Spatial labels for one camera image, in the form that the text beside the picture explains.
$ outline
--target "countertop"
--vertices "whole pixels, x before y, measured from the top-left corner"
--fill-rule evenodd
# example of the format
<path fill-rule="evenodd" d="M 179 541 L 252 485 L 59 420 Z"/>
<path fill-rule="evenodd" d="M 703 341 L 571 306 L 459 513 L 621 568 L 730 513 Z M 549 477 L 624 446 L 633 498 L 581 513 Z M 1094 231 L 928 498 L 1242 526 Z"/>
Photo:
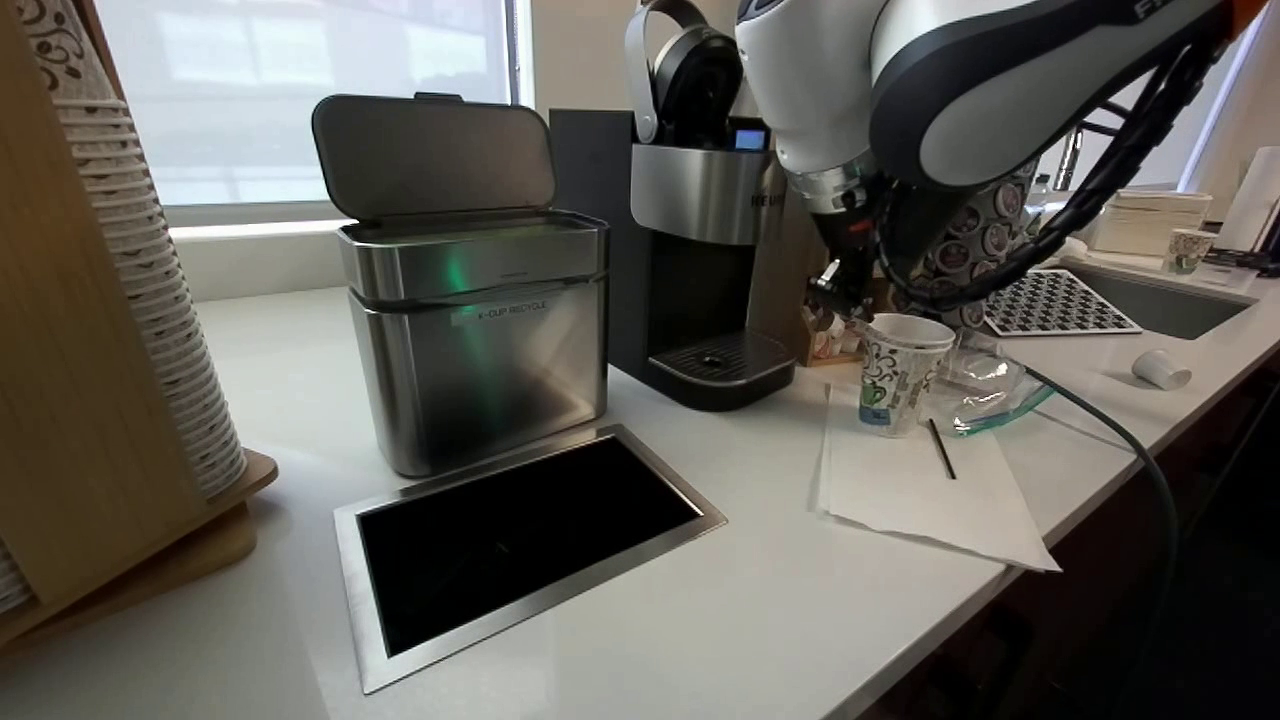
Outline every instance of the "countertop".
<path fill-rule="evenodd" d="M 1007 341 L 1052 380 L 1158 446 L 1280 341 L 1280 285 L 1201 341 Z M 17 656 L 4 717 L 271 720 L 807 720 L 856 717 L 1015 568 L 876 535 L 811 507 L 821 373 L 740 411 L 688 411 L 607 373 L 607 420 L 663 456 L 724 523 L 377 695 L 361 690 L 333 513 L 400 481 L 377 453 L 343 288 L 200 305 L 240 441 L 278 463 L 252 498 L 255 550 Z M 1192 363 L 1156 390 L 1134 350 Z M 998 428 L 1047 541 L 1076 526 L 1134 456 L 1065 398 Z"/>

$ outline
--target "window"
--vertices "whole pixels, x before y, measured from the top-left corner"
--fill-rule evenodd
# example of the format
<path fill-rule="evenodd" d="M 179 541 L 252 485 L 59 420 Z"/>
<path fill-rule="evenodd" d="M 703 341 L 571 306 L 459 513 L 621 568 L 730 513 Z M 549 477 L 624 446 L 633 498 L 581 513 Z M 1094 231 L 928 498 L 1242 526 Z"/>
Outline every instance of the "window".
<path fill-rule="evenodd" d="M 101 0 L 101 19 L 172 220 L 326 207 L 318 94 L 516 98 L 510 0 Z"/>

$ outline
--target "metal container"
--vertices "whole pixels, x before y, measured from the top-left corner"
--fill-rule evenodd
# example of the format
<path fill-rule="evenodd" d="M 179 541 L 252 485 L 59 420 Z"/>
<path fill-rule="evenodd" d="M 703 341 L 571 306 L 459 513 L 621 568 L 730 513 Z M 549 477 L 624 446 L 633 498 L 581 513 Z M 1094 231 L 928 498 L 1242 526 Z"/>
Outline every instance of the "metal container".
<path fill-rule="evenodd" d="M 336 94 L 316 108 L 366 398 L 406 481 L 516 453 L 602 411 L 607 229 L 549 207 L 525 108 Z"/>

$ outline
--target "coffee maker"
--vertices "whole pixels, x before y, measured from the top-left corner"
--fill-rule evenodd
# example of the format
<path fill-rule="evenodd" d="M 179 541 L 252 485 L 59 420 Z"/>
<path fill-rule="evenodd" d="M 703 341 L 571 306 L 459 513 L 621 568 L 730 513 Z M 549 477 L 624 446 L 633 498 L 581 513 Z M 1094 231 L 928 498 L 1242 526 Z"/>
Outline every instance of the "coffee maker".
<path fill-rule="evenodd" d="M 633 110 L 551 108 L 557 204 L 607 231 L 607 363 L 703 411 L 792 382 L 797 350 L 748 332 L 768 129 L 641 143 Z"/>

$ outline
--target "sink grate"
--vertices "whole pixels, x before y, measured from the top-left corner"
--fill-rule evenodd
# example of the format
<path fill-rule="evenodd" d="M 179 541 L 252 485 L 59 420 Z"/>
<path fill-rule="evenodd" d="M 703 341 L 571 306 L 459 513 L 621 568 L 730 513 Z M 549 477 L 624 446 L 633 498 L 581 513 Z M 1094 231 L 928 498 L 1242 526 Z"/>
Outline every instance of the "sink grate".
<path fill-rule="evenodd" d="M 1065 268 L 1030 268 L 988 300 L 994 337 L 1134 337 L 1139 322 Z"/>

